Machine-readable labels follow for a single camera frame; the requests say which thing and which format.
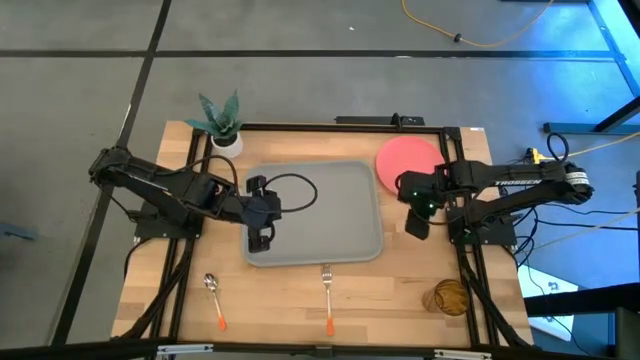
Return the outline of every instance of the spoon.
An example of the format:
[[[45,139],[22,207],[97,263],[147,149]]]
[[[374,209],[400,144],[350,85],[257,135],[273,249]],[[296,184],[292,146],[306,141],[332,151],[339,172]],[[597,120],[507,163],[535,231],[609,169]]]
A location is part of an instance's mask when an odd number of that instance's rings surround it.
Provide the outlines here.
[[[227,323],[224,321],[224,317],[222,316],[222,310],[220,310],[220,304],[218,303],[218,295],[216,294],[218,279],[216,279],[213,274],[206,274],[204,276],[204,285],[213,294],[213,301],[216,303],[216,310],[218,311],[218,327],[220,330],[224,331],[227,329]]]

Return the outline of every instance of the white pot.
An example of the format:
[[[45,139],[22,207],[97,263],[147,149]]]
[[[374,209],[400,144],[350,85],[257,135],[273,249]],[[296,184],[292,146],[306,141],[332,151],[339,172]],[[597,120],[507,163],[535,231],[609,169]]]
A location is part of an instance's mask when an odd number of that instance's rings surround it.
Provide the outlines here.
[[[229,146],[219,146],[215,141],[213,141],[213,136],[211,136],[211,143],[213,144],[215,153],[229,159],[233,159],[234,157],[240,155],[243,148],[243,142],[242,137],[240,137],[240,133],[237,133],[237,135],[238,137],[236,138],[236,141]]]

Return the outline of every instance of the orange handle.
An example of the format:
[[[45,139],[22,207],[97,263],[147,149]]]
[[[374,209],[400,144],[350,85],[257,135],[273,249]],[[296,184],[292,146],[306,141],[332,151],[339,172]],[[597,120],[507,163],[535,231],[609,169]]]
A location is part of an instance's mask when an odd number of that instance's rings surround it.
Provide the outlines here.
[[[224,321],[224,318],[222,317],[222,315],[218,316],[218,327],[222,331],[227,330],[227,323]]]
[[[327,335],[333,336],[336,333],[336,329],[333,327],[333,317],[329,316],[327,319]]]

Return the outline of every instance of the wooden table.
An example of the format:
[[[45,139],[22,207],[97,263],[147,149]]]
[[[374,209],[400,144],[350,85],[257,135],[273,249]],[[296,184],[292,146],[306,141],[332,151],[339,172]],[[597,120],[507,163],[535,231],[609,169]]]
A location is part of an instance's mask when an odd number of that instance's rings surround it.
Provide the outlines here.
[[[360,159],[372,167],[377,150],[397,136],[380,133],[244,131],[243,153],[234,159],[244,181],[248,169],[263,163]],[[439,147],[435,135],[416,135]],[[467,159],[490,163],[484,130],[462,129]],[[168,122],[157,163],[168,168],[185,164],[191,128]],[[202,157],[204,137],[198,156]],[[212,161],[209,172],[230,179],[228,167]],[[336,334],[326,335],[324,285],[320,266],[257,268],[242,255],[240,225],[207,219],[196,242],[180,324],[180,340],[238,343],[335,344],[372,346],[468,347],[465,316],[429,313],[420,298],[443,279],[459,279],[454,247],[447,229],[432,226],[426,241],[404,232],[407,205],[378,184],[384,250],[365,263],[334,264],[332,305]],[[486,191],[481,198],[497,196]],[[442,211],[436,220],[444,220]],[[128,330],[156,295],[167,240],[152,240],[131,258],[113,327]],[[484,247],[491,295],[507,321],[532,341],[515,265],[501,248]],[[218,330],[213,301],[203,277],[220,279],[219,299],[228,323]],[[475,300],[480,338],[487,342],[480,302]],[[168,333],[172,300],[165,310],[161,334]]]

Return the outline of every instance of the potted plant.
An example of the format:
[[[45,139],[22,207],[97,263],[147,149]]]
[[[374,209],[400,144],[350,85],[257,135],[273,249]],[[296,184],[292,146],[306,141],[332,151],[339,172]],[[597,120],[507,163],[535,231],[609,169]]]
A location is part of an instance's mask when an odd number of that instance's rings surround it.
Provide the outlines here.
[[[198,94],[200,104],[207,115],[207,121],[187,119],[184,122],[196,129],[203,130],[211,135],[211,143],[218,155],[234,158],[242,152],[242,138],[240,137],[240,127],[242,122],[238,120],[238,91],[224,103],[224,109],[220,111],[218,107],[204,95]]]

